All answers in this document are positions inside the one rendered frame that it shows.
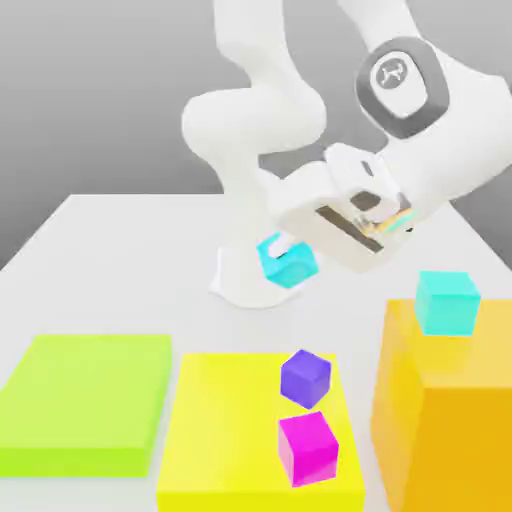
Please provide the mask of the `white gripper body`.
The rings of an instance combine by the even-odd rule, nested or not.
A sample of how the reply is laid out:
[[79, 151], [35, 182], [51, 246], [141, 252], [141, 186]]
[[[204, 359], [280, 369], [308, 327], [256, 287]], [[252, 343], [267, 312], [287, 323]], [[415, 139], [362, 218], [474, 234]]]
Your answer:
[[380, 166], [361, 161], [362, 176], [344, 175], [325, 161], [310, 162], [269, 194], [276, 224], [296, 240], [358, 273], [394, 256], [410, 239], [414, 211]]

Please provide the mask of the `small cyan cube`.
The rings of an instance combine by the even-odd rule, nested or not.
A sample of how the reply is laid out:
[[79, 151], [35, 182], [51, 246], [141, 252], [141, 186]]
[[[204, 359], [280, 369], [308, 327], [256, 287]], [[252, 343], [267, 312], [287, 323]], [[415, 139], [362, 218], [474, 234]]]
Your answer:
[[270, 245], [277, 241], [276, 232], [257, 245], [257, 252], [265, 278], [285, 289], [291, 289], [311, 278], [319, 271], [312, 248], [305, 242], [292, 245], [279, 257], [269, 253]]

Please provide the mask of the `small purple cube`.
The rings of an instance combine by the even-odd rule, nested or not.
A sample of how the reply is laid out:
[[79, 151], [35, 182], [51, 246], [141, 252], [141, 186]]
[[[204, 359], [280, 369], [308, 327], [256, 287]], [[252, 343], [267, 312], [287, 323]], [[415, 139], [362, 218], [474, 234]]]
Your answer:
[[281, 366], [280, 393], [310, 410], [329, 391], [331, 370], [330, 361], [301, 349]]

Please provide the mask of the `small turquoise cube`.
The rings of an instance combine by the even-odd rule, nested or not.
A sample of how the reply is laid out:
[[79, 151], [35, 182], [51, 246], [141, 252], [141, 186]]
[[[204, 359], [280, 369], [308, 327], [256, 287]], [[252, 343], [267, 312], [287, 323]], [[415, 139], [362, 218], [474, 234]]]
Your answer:
[[424, 335], [473, 334], [481, 294], [467, 272], [421, 271], [414, 311]]

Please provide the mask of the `small magenta cube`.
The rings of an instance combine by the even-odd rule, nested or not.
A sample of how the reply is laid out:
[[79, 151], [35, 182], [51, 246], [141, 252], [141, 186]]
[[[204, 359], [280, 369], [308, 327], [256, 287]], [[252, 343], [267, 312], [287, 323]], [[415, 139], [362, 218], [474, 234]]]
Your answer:
[[278, 454], [292, 487], [337, 475], [339, 442], [321, 411], [280, 419]]

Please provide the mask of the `large yellow box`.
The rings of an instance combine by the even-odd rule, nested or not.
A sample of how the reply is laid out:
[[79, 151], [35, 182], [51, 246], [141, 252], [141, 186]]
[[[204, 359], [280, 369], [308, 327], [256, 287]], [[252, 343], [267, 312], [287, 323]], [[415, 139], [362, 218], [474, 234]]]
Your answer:
[[364, 512], [365, 486], [337, 366], [317, 404], [339, 443], [335, 478], [295, 488], [278, 422], [304, 413], [280, 393], [286, 353], [183, 356], [157, 512]]

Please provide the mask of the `large lime green box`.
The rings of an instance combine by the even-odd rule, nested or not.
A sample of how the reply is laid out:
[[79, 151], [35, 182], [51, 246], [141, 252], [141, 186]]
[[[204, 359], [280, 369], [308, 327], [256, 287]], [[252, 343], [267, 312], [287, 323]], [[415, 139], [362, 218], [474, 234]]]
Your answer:
[[39, 335], [0, 389], [0, 477], [149, 473], [168, 335]]

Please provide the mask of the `large orange box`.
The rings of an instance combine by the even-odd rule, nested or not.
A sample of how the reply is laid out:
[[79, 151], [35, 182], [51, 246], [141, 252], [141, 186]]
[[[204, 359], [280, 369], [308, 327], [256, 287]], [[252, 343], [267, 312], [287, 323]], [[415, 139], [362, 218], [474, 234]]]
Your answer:
[[512, 512], [512, 300], [483, 301], [470, 337], [389, 301], [371, 437], [392, 512]]

